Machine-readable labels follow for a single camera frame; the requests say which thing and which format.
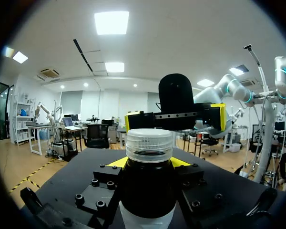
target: clear plastic cap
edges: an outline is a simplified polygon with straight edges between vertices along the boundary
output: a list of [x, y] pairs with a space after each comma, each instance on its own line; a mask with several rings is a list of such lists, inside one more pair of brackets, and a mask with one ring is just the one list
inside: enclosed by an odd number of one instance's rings
[[132, 129], [126, 136], [126, 155], [134, 161], [159, 163], [173, 156], [173, 135], [161, 129]]

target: laptop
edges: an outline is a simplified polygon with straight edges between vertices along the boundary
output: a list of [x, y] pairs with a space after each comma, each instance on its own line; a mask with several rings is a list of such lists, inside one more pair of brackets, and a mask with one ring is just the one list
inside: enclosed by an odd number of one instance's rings
[[79, 130], [79, 129], [81, 129], [80, 127], [75, 127], [73, 125], [71, 118], [62, 118], [62, 121], [63, 121], [63, 124], [65, 126], [65, 129], [67, 129], [67, 130]]

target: office chair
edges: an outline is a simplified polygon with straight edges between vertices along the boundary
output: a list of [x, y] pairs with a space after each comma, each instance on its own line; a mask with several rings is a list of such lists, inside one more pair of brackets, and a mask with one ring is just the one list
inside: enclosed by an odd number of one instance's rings
[[210, 135], [205, 135], [204, 138], [201, 139], [201, 144], [209, 146], [209, 149], [204, 149], [202, 154], [204, 154], [204, 152], [209, 152], [209, 156], [211, 156], [211, 153], [214, 152], [218, 155], [217, 150], [211, 148], [211, 146], [218, 144], [218, 139], [212, 138]]
[[87, 125], [87, 136], [84, 136], [85, 146], [88, 148], [108, 149], [108, 125], [92, 124]]

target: yellow black caution tape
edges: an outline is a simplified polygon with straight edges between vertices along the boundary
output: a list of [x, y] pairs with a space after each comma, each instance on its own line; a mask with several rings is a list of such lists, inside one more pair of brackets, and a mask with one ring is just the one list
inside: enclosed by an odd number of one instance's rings
[[52, 163], [55, 159], [52, 159], [51, 161], [49, 161], [47, 164], [41, 166], [39, 169], [37, 169], [36, 171], [32, 172], [29, 176], [27, 176], [25, 179], [23, 179], [21, 182], [19, 182], [15, 187], [13, 187], [11, 190], [10, 190], [10, 193], [12, 191], [14, 191], [16, 188], [18, 188], [23, 182], [25, 181], [29, 181], [31, 182], [33, 185], [35, 185], [36, 187], [40, 188], [40, 186], [38, 184], [36, 184], [34, 181], [31, 181], [29, 179], [29, 177], [33, 176], [35, 173], [37, 173], [39, 170], [43, 169], [44, 167], [46, 167], [48, 164]]
[[27, 179], [27, 181], [31, 182], [33, 185], [35, 185], [37, 188], [40, 188], [40, 186], [38, 184], [36, 184], [34, 181]]
[[43, 169], [44, 167], [46, 167], [48, 164], [52, 163], [54, 161], [54, 159], [52, 159], [51, 161], [49, 161], [47, 164], [41, 166], [39, 169], [37, 169], [36, 171], [32, 172], [29, 176], [27, 176], [27, 178], [33, 176], [35, 173], [37, 173], [39, 170]]
[[14, 191], [16, 188], [18, 188], [24, 181], [27, 181], [28, 179], [27, 178], [25, 178], [24, 180], [22, 180], [21, 182], [19, 182], [15, 187], [13, 187], [11, 190], [10, 190], [10, 193], [12, 192], [12, 191]]

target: bottle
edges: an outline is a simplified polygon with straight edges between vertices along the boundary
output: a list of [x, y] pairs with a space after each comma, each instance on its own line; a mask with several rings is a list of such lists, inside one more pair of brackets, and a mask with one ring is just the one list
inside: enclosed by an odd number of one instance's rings
[[126, 229], [167, 229], [176, 198], [171, 131], [133, 129], [127, 133], [120, 210]]

